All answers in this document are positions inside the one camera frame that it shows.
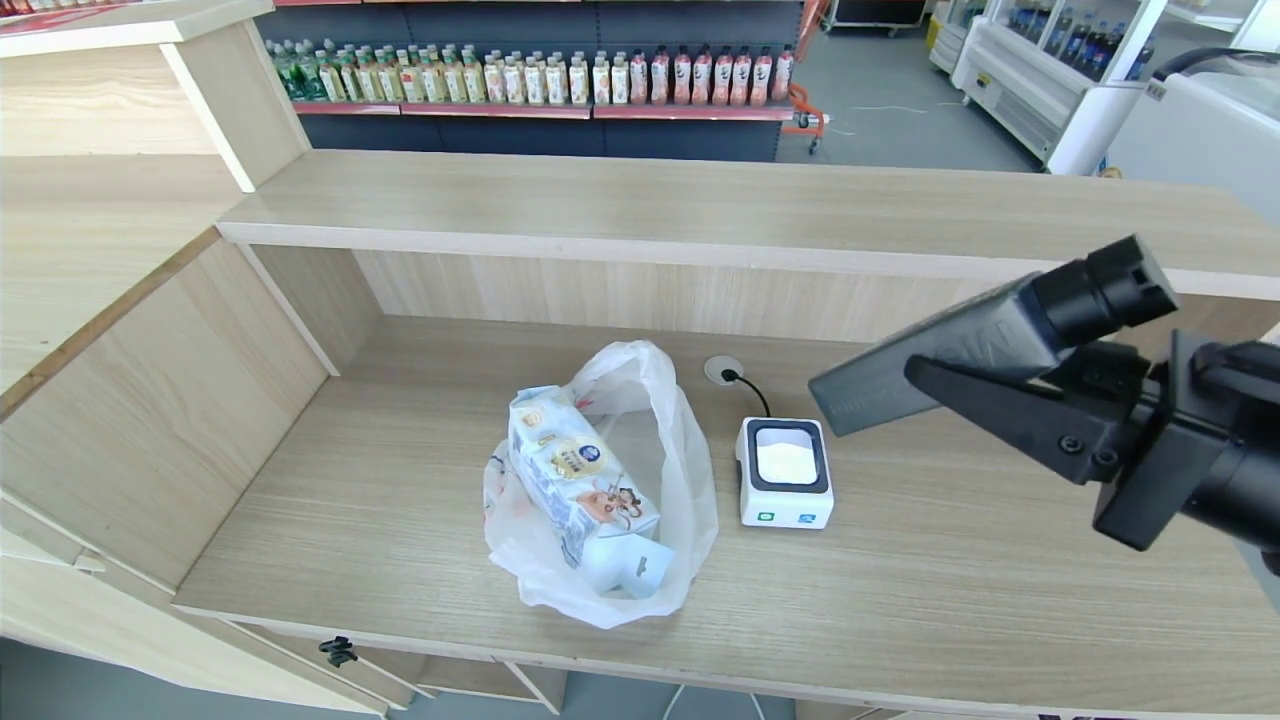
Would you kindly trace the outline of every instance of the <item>cabinet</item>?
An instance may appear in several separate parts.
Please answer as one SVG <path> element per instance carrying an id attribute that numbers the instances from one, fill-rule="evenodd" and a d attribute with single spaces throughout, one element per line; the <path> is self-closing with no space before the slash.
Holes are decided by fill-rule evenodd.
<path id="1" fill-rule="evenodd" d="M 1160 63 L 1193 47 L 1271 50 L 1277 41 L 1272 0 L 1187 3 L 988 3 L 952 83 L 1047 172 L 1092 174 Z"/>

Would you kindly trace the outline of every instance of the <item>white cable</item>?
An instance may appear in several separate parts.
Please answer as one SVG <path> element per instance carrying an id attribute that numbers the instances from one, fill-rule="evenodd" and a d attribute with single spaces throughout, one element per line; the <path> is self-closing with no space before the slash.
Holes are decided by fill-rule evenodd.
<path id="1" fill-rule="evenodd" d="M 680 693 L 685 692 L 685 685 L 676 688 L 676 694 L 671 696 L 671 701 L 667 703 L 667 710 L 662 714 L 662 720 L 671 717 L 671 708 L 676 707 L 676 701 L 680 700 Z"/>
<path id="2" fill-rule="evenodd" d="M 751 705 L 755 706 L 755 714 L 760 716 L 760 720 L 769 720 L 764 716 L 764 710 L 760 708 L 760 701 L 755 697 L 755 693 L 746 693 L 751 697 Z"/>

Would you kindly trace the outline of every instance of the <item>robotic arm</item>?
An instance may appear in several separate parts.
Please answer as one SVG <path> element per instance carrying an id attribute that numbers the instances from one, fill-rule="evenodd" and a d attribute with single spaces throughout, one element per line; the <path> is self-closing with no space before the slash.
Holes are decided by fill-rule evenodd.
<path id="1" fill-rule="evenodd" d="M 1149 260 L 1143 263 L 1158 273 Z M 1082 286 L 1080 302 L 1106 305 L 1102 293 L 1091 297 L 1087 291 Z M 963 316 L 960 325 L 972 333 L 987 323 L 974 315 L 982 306 L 970 301 L 940 316 L 954 327 Z M 1096 329 L 1101 336 L 1115 328 Z M 922 343 L 927 333 L 934 338 Z M 1024 342 L 1044 343 L 1050 334 Z M 840 429 L 849 425 L 847 415 L 841 416 L 850 407 L 845 398 L 859 389 L 850 387 L 851 375 L 884 368 L 886 347 L 904 341 L 911 352 L 893 370 L 933 401 L 923 409 L 945 405 L 1068 480 L 1098 483 L 1093 528 L 1100 533 L 1147 550 L 1183 512 L 1257 546 L 1267 569 L 1280 577 L 1280 347 L 1224 346 L 1174 331 L 1167 359 L 1151 363 L 1130 346 L 1091 340 L 1062 348 L 1056 366 L 1033 375 L 1025 365 L 1002 368 L 996 355 L 956 357 L 955 333 L 938 333 L 934 318 L 810 382 L 837 434 L 852 432 Z M 1029 375 L 1039 382 L 1027 382 Z M 860 427 L 919 411 L 882 407 L 881 418 L 873 418 L 869 407 L 856 405 Z"/>

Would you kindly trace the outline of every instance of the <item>wooden panel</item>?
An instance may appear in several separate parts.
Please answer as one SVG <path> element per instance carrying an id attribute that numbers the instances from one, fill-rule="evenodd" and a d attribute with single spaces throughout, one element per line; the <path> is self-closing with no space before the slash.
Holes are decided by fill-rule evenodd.
<path id="1" fill-rule="evenodd" d="M 0 633 L 124 665 L 178 685 L 276 702 L 379 714 L 385 703 L 319 675 L 296 674 L 266 646 L 248 652 L 165 611 L 168 596 L 119 568 L 108 575 L 128 592 L 68 568 L 0 557 L 4 612 Z M 196 618 L 197 624 L 216 620 Z"/>
<path id="2" fill-rule="evenodd" d="M 440 692 L 540 702 L 502 662 L 431 656 L 417 683 Z"/>
<path id="3" fill-rule="evenodd" d="M 266 245 L 252 252 L 340 374 L 383 315 L 352 252 Z"/>
<path id="4" fill-rule="evenodd" d="M 4 421 L 4 493 L 175 588 L 323 380 L 218 242 Z"/>
<path id="5" fill-rule="evenodd" d="M 288 635 L 273 633 L 261 625 L 253 625 L 250 623 L 238 623 L 237 626 L 243 629 L 246 633 L 260 638 L 264 643 L 287 652 L 308 665 L 314 665 L 321 673 L 333 676 L 338 682 L 349 684 L 376 697 L 390 707 L 406 710 L 408 703 L 413 700 L 413 685 L 401 683 L 399 680 L 381 673 L 372 664 L 366 652 L 360 651 L 360 660 L 356 662 L 344 662 L 340 667 L 334 667 L 333 665 L 329 665 L 325 659 L 325 653 L 320 652 L 315 641 L 291 638 Z M 422 656 L 417 657 L 417 665 L 421 670 Z"/>
<path id="6" fill-rule="evenodd" d="M 873 342 L 982 292 L 924 281 L 749 268 L 356 251 L 385 313 Z"/>
<path id="7" fill-rule="evenodd" d="M 3 152 L 216 155 L 155 46 L 0 60 Z"/>
<path id="8" fill-rule="evenodd" d="M 1258 340 L 1276 323 L 1280 323 L 1280 302 L 1184 295 L 1176 313 L 1140 328 L 1126 328 L 1115 340 L 1138 347 L 1147 357 L 1165 357 L 1175 328 L 1231 343 Z"/>
<path id="9" fill-rule="evenodd" d="M 212 155 L 5 158 L 0 163 L 0 416 L 174 268 L 241 199 Z M 124 302 L 108 310 L 113 302 Z M 32 387 L 20 389 L 26 395 Z"/>
<path id="10" fill-rule="evenodd" d="M 538 665 L 517 665 L 503 662 L 520 682 L 534 693 L 543 707 L 552 715 L 559 715 L 564 705 L 564 683 L 568 682 L 568 671 L 557 667 L 541 667 Z"/>
<path id="11" fill-rule="evenodd" d="M 1138 233 L 1179 292 L 1280 300 L 1280 229 L 1226 192 L 1027 173 L 326 150 L 219 229 L 260 245 L 988 282 Z"/>
<path id="12" fill-rule="evenodd" d="M 311 149 L 252 20 L 160 50 L 244 192 Z"/>
<path id="13" fill-rule="evenodd" d="M 818 418 L 805 382 L 852 343 L 644 333 L 672 356 L 707 434 L 716 546 L 669 618 L 600 633 L 524 606 L 486 561 L 483 461 L 516 389 L 566 382 L 635 334 L 384 319 L 175 602 L 431 655 L 485 650 L 828 702 L 1125 717 L 1280 708 L 1280 626 L 1230 539 L 1180 518 L 1134 553 L 1091 529 L 1096 491 L 954 414 L 832 441 L 837 502 L 823 532 L 741 527 L 732 447 L 758 401 L 705 382 L 703 363 L 733 355 L 780 416 Z M 820 611 L 796 612 L 796 597 Z"/>

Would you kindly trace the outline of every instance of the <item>plastic bag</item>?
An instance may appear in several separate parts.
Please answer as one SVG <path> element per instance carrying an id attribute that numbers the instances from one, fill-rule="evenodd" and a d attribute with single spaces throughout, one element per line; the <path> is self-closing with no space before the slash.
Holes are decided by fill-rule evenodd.
<path id="1" fill-rule="evenodd" d="M 598 594 L 566 564 L 550 519 L 508 471 L 508 441 L 503 441 L 484 471 L 489 560 L 516 575 L 525 605 L 547 605 L 596 628 L 671 615 L 685 603 L 719 530 L 707 437 L 676 384 L 671 357 L 648 341 L 616 342 L 564 389 L 640 491 L 658 498 L 662 518 L 654 539 L 675 557 L 652 597 Z"/>

